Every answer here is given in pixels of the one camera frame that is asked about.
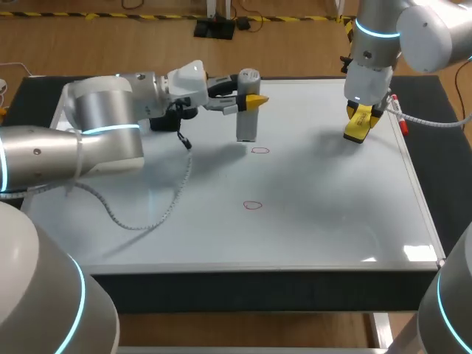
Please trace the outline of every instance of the coiled cable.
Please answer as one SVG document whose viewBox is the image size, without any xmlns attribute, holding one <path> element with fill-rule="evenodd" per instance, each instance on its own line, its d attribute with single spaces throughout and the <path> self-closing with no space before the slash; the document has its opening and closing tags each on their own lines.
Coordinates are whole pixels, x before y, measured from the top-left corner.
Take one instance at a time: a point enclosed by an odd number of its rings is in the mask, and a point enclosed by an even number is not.
<svg viewBox="0 0 472 354">
<path fill-rule="evenodd" d="M 120 221 L 113 210 L 110 208 L 110 205 L 106 201 L 105 197 L 101 195 L 98 191 L 96 191 L 94 188 L 90 187 L 87 184 L 80 183 L 80 182 L 75 182 L 74 187 L 80 188 L 82 190 L 85 190 L 86 192 L 91 193 L 95 198 L 99 200 L 99 202 L 105 207 L 106 212 L 108 213 L 108 216 L 110 219 L 119 227 L 129 230 L 129 231 L 142 231 L 142 230 L 153 230 L 156 229 L 157 227 L 161 226 L 170 216 L 174 208 L 176 207 L 178 201 L 180 200 L 182 193 L 187 185 L 187 182 L 189 181 L 190 175 L 192 174 L 192 152 L 189 150 L 188 155 L 187 155 L 187 169 L 185 170 L 185 175 L 184 178 L 182 179 L 182 182 L 180 183 L 177 193 L 174 195 L 174 198 L 172 202 L 170 203 L 169 207 L 167 210 L 164 212 L 164 214 L 160 217 L 160 219 L 156 222 L 153 223 L 152 225 L 148 226 L 129 226 Z M 59 187 L 66 187 L 64 183 L 57 183 L 57 184 L 47 184 L 45 186 L 41 187 L 36 187 L 36 188 L 31 188 L 25 192 L 13 192 L 13 193 L 0 193 L 0 200 L 12 200 L 12 199 L 20 199 L 20 198 L 26 198 L 26 197 L 31 197 L 33 195 L 37 195 L 40 193 L 47 192 L 49 190 L 53 190 Z"/>
</svg>

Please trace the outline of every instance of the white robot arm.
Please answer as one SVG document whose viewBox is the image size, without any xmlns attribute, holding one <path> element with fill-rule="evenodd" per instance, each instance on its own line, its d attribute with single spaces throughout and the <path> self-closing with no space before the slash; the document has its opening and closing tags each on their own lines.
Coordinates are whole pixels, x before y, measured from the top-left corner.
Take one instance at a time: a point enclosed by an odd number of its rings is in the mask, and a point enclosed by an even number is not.
<svg viewBox="0 0 472 354">
<path fill-rule="evenodd" d="M 472 55 L 472 1 L 361 0 L 344 95 L 376 105 L 387 94 L 398 58 L 435 72 Z"/>
<path fill-rule="evenodd" d="M 17 198 L 8 192 L 28 187 L 140 169 L 144 156 L 138 121 L 142 119 L 173 119 L 174 131 L 190 149 L 179 133 L 181 117 L 189 111 L 195 116 L 203 106 L 236 113 L 237 139 L 254 141 L 257 108 L 268 100 L 258 95 L 259 86 L 259 73 L 252 69 L 208 79 L 199 60 L 163 77 L 148 72 L 70 83 L 63 90 L 64 110 L 76 131 L 33 126 L 1 129 L 0 193 L 4 194 L 0 199 Z M 238 94 L 228 97 L 233 91 Z"/>
</svg>

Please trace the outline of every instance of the white table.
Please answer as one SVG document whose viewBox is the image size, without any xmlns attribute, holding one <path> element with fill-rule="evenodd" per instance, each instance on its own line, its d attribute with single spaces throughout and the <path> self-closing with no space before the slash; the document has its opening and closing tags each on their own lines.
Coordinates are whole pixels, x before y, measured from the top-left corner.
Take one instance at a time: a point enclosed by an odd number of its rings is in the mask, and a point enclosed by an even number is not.
<svg viewBox="0 0 472 354">
<path fill-rule="evenodd" d="M 437 270 L 444 254 L 395 117 L 385 114 L 362 145 L 343 139 L 343 85 L 264 81 L 271 99 L 253 145 L 235 142 L 235 117 L 202 110 L 184 122 L 189 185 L 145 237 L 116 226 L 82 190 L 37 195 L 27 214 L 92 274 Z M 143 131 L 143 143 L 140 174 L 86 181 L 134 225 L 160 217 L 187 161 L 174 133 Z M 247 201 L 263 207 L 247 210 Z"/>
<path fill-rule="evenodd" d="M 206 15 L 209 18 L 215 17 L 216 1 L 217 0 L 206 0 Z M 228 20 L 231 18 L 231 0 L 225 0 L 225 17 Z"/>
</svg>

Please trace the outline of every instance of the red marker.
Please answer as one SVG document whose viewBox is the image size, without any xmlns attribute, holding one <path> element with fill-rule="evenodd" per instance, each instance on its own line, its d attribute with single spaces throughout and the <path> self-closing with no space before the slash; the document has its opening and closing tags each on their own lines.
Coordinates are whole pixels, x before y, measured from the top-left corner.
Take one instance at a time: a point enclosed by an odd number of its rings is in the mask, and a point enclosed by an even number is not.
<svg viewBox="0 0 472 354">
<path fill-rule="evenodd" d="M 398 97 L 396 94 L 393 94 L 392 95 L 392 106 L 393 106 L 393 109 L 397 112 L 400 112 L 400 113 L 403 113 L 401 111 L 401 107 L 400 107 L 400 102 L 398 102 Z M 400 130 L 401 130 L 401 133 L 403 134 L 403 136 L 407 136 L 408 135 L 408 125 L 406 125 L 406 120 L 400 116 L 397 116 L 397 120 L 398 120 L 398 124 L 400 126 Z"/>
</svg>

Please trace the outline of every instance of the yellow object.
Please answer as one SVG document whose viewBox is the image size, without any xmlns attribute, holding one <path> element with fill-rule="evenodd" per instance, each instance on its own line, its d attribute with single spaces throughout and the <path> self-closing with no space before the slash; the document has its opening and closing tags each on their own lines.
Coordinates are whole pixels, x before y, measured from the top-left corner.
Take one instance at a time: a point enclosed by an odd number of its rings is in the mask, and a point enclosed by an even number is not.
<svg viewBox="0 0 472 354">
<path fill-rule="evenodd" d="M 259 94 L 249 94 L 246 97 L 246 110 L 252 111 L 253 109 L 259 108 L 261 105 L 268 101 L 268 97 L 261 96 Z"/>
<path fill-rule="evenodd" d="M 5 118 L 5 116 L 7 115 L 7 110 L 5 110 L 4 108 L 0 107 L 0 124 L 3 123 L 3 120 Z"/>
<path fill-rule="evenodd" d="M 358 144 L 364 142 L 371 128 L 371 111 L 372 107 L 359 105 L 357 111 L 355 111 L 349 123 L 347 123 L 346 129 L 344 130 L 345 139 L 348 139 L 352 142 L 357 142 Z"/>
<path fill-rule="evenodd" d="M 379 117 L 375 117 L 374 115 L 370 116 L 370 127 L 374 128 L 379 120 L 381 120 Z"/>
<path fill-rule="evenodd" d="M 347 116 L 349 119 L 353 118 L 353 115 L 355 113 L 355 109 L 353 107 L 347 106 Z"/>
</svg>

